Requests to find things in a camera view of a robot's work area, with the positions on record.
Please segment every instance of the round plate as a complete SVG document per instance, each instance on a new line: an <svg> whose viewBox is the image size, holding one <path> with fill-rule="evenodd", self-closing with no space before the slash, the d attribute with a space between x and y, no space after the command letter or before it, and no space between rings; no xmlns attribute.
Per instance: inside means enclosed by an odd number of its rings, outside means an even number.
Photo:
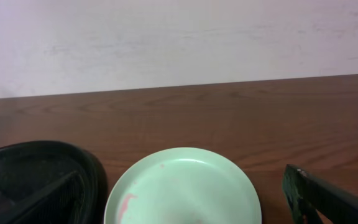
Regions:
<svg viewBox="0 0 358 224"><path fill-rule="evenodd" d="M248 177L219 154L189 147L151 154L129 168L108 199L104 224L261 224Z"/></svg>

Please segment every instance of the white wall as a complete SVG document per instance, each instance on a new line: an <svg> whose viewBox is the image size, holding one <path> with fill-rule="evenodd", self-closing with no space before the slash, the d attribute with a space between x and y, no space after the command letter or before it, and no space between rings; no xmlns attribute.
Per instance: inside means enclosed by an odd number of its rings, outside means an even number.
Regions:
<svg viewBox="0 0 358 224"><path fill-rule="evenodd" d="M0 0L0 98L358 73L358 0Z"/></svg>

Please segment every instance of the mint green plate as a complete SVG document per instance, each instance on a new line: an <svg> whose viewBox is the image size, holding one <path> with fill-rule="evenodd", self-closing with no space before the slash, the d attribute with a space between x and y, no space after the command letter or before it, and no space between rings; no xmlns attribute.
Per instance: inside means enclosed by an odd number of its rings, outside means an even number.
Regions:
<svg viewBox="0 0 358 224"><path fill-rule="evenodd" d="M219 154L190 147L151 154L109 196L104 224L261 224L248 177Z"/></svg>

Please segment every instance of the black plastic container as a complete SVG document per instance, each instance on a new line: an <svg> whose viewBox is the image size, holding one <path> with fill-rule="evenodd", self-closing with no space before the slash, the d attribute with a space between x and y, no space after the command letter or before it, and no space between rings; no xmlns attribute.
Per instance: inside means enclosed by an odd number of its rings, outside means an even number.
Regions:
<svg viewBox="0 0 358 224"><path fill-rule="evenodd" d="M92 154L64 142L0 148L0 223L101 223L106 174Z"/></svg>

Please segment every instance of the brown wooden surface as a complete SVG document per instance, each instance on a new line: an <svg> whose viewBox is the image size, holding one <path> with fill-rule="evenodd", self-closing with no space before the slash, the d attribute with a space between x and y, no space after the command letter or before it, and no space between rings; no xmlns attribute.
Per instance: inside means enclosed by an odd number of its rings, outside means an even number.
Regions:
<svg viewBox="0 0 358 224"><path fill-rule="evenodd" d="M110 189L153 152L208 149L249 176L264 223L291 223L286 164L358 195L358 75L0 100L0 147L37 139L91 151Z"/></svg>

